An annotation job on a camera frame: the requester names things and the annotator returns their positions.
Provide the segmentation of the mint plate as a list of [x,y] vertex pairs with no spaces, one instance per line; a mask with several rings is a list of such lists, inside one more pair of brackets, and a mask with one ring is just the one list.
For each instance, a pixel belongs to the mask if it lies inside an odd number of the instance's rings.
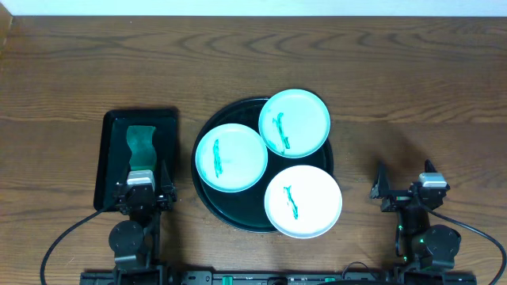
[[199,140],[195,163],[206,185],[220,192],[242,192],[264,175],[268,150],[252,128],[226,123],[212,128]]
[[303,158],[317,151],[330,133],[330,113],[314,93],[286,89],[261,109],[258,130],[266,146],[284,158]]

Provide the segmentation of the mint plate top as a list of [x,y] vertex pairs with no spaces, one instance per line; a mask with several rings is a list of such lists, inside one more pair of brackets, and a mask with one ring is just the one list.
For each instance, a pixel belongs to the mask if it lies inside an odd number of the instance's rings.
[[303,158],[317,151],[330,133],[330,113],[314,93],[286,89],[261,109],[258,130],[266,146],[284,158]]

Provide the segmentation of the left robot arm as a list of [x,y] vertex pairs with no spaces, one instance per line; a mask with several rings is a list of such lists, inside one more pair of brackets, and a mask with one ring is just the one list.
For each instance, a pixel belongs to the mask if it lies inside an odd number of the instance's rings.
[[154,171],[125,170],[116,183],[113,205],[128,220],[114,226],[109,235],[119,271],[142,271],[160,264],[161,216],[173,209],[176,200],[176,189],[165,161],[159,161]]

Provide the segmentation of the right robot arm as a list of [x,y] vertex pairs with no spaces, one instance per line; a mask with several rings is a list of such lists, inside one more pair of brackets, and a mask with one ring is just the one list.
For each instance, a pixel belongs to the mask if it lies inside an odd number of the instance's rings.
[[425,171],[403,190],[391,188],[387,167],[378,164],[370,197],[382,200],[382,212],[397,215],[395,254],[403,258],[409,268],[435,272],[454,268],[460,234],[448,226],[432,226],[429,221],[429,212],[443,204],[449,189],[444,176],[429,160],[425,161]]

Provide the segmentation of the white plate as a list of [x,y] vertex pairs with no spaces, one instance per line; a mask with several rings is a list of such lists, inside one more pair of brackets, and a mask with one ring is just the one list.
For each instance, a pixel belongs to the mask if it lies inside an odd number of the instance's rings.
[[343,199],[326,171],[296,165],[279,172],[265,192],[265,213],[272,225],[291,238],[316,238],[338,221]]

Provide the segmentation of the green sponge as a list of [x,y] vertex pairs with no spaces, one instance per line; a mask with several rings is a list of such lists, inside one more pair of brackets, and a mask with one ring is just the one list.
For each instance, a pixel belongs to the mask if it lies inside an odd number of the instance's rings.
[[131,171],[155,171],[157,154],[153,145],[156,127],[131,125],[127,129],[126,140],[132,155],[129,160]]

